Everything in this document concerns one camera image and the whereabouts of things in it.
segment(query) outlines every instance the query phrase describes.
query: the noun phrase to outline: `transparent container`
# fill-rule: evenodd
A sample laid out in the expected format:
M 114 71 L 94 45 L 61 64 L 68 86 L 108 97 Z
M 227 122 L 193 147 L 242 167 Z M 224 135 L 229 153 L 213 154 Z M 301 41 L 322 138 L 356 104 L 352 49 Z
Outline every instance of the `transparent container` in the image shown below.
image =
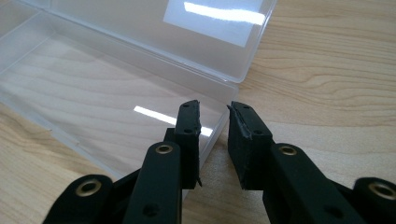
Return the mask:
M 0 0 L 0 101 L 121 178 L 197 99 L 203 164 L 275 2 Z

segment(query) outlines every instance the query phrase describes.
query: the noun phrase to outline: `plastic box lid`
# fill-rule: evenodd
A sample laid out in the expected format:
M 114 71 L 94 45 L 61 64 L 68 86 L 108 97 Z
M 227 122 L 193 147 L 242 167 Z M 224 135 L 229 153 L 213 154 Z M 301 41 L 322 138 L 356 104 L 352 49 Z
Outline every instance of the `plastic box lid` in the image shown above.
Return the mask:
M 122 177 L 198 99 L 204 161 L 275 3 L 0 0 L 0 100 Z

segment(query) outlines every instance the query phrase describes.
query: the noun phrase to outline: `screw hole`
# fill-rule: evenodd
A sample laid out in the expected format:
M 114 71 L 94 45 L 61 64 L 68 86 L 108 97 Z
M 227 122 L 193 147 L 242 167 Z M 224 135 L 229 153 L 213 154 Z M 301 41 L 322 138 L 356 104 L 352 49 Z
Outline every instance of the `screw hole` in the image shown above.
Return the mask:
M 391 189 L 388 185 L 374 182 L 369 185 L 369 189 L 379 197 L 388 200 L 396 200 L 396 191 Z
M 173 150 L 171 146 L 163 145 L 155 148 L 155 151 L 160 154 L 166 154 Z
M 143 215 L 146 217 L 156 217 L 160 212 L 160 206 L 157 203 L 149 203 L 143 208 Z
M 77 187 L 76 194 L 79 197 L 87 197 L 99 191 L 101 187 L 102 183 L 97 179 L 86 180 Z
M 324 206 L 324 211 L 329 213 L 333 217 L 338 218 L 338 219 L 341 219 L 341 218 L 344 217 L 344 213 L 340 209 L 338 209 L 338 208 L 336 208 L 334 206 L 325 205 Z
M 279 149 L 283 154 L 287 156 L 294 156 L 297 154 L 297 150 L 292 147 L 281 147 Z

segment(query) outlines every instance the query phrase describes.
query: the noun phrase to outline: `wooden table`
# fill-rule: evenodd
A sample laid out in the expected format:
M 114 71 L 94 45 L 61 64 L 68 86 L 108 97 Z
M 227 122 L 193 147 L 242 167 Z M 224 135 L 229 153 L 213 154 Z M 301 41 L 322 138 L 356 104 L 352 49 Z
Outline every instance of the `wooden table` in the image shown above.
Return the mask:
M 279 0 L 239 101 L 277 142 L 305 150 L 330 179 L 396 182 L 396 2 Z M 183 204 L 183 223 L 268 223 L 242 191 L 224 130 Z M 0 222 L 39 223 L 76 178 L 104 174 L 0 105 Z

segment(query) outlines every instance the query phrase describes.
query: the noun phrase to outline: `black plastic part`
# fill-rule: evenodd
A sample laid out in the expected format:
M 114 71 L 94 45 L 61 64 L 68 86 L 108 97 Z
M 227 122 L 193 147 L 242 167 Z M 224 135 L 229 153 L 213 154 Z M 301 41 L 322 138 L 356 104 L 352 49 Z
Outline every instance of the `black plastic part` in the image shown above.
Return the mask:
M 360 178 L 352 190 L 354 205 L 370 223 L 396 223 L 396 185 L 375 177 Z
M 264 151 L 274 143 L 273 136 L 249 105 L 232 102 L 228 152 L 242 189 L 263 189 Z
M 194 189 L 199 178 L 200 107 L 197 100 L 180 106 L 174 132 L 175 142 L 181 148 L 181 180 L 183 189 Z
M 122 223 L 180 222 L 180 148 L 157 143 L 148 149 Z
M 104 223 L 121 223 L 128 207 L 140 169 L 114 182 L 109 200 L 108 216 Z
M 105 175 L 86 175 L 75 180 L 55 201 L 43 223 L 101 223 L 112 185 Z
M 275 144 L 265 157 L 265 163 L 275 180 L 273 188 L 279 188 L 287 203 L 283 206 L 290 208 L 288 221 L 271 220 L 272 223 L 365 223 L 300 148 Z M 264 203 L 279 202 L 266 199 Z

